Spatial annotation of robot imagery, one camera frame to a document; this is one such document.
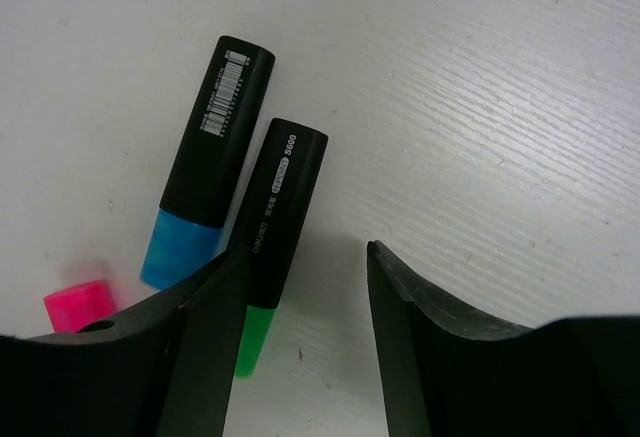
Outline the pink-capped black highlighter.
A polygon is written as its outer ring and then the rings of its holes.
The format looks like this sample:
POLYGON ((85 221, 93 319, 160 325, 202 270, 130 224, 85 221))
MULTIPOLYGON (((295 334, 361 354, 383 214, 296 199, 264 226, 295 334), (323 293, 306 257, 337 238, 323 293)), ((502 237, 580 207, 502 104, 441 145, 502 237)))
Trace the pink-capped black highlighter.
POLYGON ((76 332, 116 312, 106 279, 67 287, 43 298, 54 332, 76 332))

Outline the blue-capped black highlighter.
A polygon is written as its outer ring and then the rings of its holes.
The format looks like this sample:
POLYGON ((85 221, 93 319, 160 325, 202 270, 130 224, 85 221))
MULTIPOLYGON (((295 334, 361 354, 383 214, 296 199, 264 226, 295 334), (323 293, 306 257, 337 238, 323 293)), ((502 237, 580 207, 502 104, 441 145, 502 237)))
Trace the blue-capped black highlighter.
POLYGON ((159 203, 145 284, 171 287, 217 255, 274 64, 263 47, 219 38, 159 203))

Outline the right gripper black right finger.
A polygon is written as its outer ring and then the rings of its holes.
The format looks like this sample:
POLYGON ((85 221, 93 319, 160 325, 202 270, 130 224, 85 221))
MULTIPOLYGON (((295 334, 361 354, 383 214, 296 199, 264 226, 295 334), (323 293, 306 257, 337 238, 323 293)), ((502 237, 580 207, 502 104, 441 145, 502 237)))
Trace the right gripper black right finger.
POLYGON ((484 312, 379 241, 367 286, 392 436, 635 436, 639 319, 536 328, 484 312))

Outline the green-capped black highlighter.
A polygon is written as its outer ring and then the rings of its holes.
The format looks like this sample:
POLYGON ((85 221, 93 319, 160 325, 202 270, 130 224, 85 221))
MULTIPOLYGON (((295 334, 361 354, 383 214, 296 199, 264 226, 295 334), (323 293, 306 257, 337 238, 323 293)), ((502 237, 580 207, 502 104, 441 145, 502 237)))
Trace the green-capped black highlighter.
POLYGON ((304 125, 271 121, 229 244, 249 251, 249 293, 235 376, 254 372, 279 305, 329 138, 304 125))

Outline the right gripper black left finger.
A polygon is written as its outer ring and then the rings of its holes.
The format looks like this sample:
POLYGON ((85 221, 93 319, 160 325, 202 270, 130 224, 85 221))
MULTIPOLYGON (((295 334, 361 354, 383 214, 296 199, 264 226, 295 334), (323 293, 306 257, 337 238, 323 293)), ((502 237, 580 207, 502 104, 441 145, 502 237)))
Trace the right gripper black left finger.
POLYGON ((244 247, 75 333, 1 340, 5 436, 219 436, 249 283, 244 247))

